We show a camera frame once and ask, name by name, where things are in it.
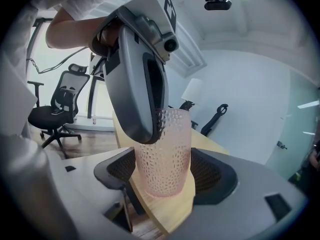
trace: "chair armrest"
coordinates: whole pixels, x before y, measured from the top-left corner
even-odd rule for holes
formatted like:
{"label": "chair armrest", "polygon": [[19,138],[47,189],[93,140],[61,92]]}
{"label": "chair armrest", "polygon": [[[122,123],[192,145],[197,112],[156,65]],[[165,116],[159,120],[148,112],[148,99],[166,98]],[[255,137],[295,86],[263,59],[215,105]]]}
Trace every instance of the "chair armrest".
{"label": "chair armrest", "polygon": [[73,124],[74,123],[74,95],[77,94],[78,91],[67,89],[67,88],[61,88],[60,91],[65,93],[65,97],[67,99],[67,104],[69,107],[68,123]]}
{"label": "chair armrest", "polygon": [[34,95],[36,96],[36,98],[38,99],[36,101],[36,107],[39,108],[40,107],[40,100],[39,100],[39,86],[44,86],[45,84],[42,82],[33,82],[33,81],[28,81],[28,84],[34,85]]}
{"label": "chair armrest", "polygon": [[34,86],[44,86],[45,84],[42,82],[33,82],[33,81],[28,81],[28,84],[34,85]]}

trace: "black cable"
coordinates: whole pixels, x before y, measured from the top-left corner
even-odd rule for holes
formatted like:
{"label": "black cable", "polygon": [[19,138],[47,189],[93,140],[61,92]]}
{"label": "black cable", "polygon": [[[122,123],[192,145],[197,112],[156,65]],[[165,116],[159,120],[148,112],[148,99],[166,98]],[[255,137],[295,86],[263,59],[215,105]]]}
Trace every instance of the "black cable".
{"label": "black cable", "polygon": [[58,69],[58,68],[61,67],[67,60],[69,60],[72,56],[76,55],[77,53],[79,53],[79,52],[81,52],[81,51],[83,51],[83,50],[85,50],[85,49],[87,49],[87,48],[88,48],[88,47],[83,47],[83,48],[77,50],[76,52],[70,54],[68,57],[66,57],[66,58],[64,58],[62,61],[60,61],[57,65],[55,65],[55,66],[53,66],[53,67],[50,67],[50,68],[47,68],[47,69],[45,69],[45,70],[43,70],[43,71],[40,71],[40,70],[39,70],[39,68],[38,68],[36,62],[34,61],[34,59],[32,59],[32,58],[27,58],[26,61],[31,61],[32,65],[35,67],[36,71],[37,71],[38,74],[40,75],[40,74],[48,73],[48,72],[50,72],[50,71],[54,71],[54,70]]}

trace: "pink textured cup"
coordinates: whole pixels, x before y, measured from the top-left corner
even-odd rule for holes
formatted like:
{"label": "pink textured cup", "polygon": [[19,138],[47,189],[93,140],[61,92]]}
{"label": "pink textured cup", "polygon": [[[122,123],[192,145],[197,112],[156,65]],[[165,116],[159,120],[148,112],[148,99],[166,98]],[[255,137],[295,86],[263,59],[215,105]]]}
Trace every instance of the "pink textured cup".
{"label": "pink textured cup", "polygon": [[181,109],[159,109],[161,137],[151,145],[137,144],[135,159],[145,192],[154,198],[179,194],[185,184],[191,155],[191,121]]}

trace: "black mesh chair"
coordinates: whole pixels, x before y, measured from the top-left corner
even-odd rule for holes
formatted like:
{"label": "black mesh chair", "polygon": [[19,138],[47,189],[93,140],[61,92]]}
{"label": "black mesh chair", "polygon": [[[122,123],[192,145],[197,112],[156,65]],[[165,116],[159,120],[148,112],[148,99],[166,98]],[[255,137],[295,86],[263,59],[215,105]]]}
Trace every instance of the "black mesh chair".
{"label": "black mesh chair", "polygon": [[50,106],[40,106],[39,86],[43,86],[44,84],[28,81],[28,84],[34,85],[35,96],[38,98],[36,107],[32,109],[28,121],[31,125],[44,129],[40,134],[42,138],[44,134],[50,135],[42,144],[42,148],[45,148],[52,141],[56,140],[66,159],[69,157],[62,146],[60,138],[77,137],[78,140],[81,140],[81,135],[72,134],[65,127],[65,124],[73,124],[74,117],[79,111],[77,106],[79,93],[90,79],[90,76],[86,74],[86,66],[71,64],[68,69],[69,71],[64,71],[61,74]]}

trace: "sticker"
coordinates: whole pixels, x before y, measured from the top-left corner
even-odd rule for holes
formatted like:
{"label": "sticker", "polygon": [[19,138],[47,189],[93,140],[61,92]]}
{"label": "sticker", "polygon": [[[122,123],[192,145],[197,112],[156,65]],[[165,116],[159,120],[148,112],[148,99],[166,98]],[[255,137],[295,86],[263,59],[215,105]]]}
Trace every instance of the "sticker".
{"label": "sticker", "polygon": [[174,5],[171,0],[165,0],[164,2],[164,11],[168,17],[174,33],[176,33],[176,24],[177,24],[177,14],[174,8]]}

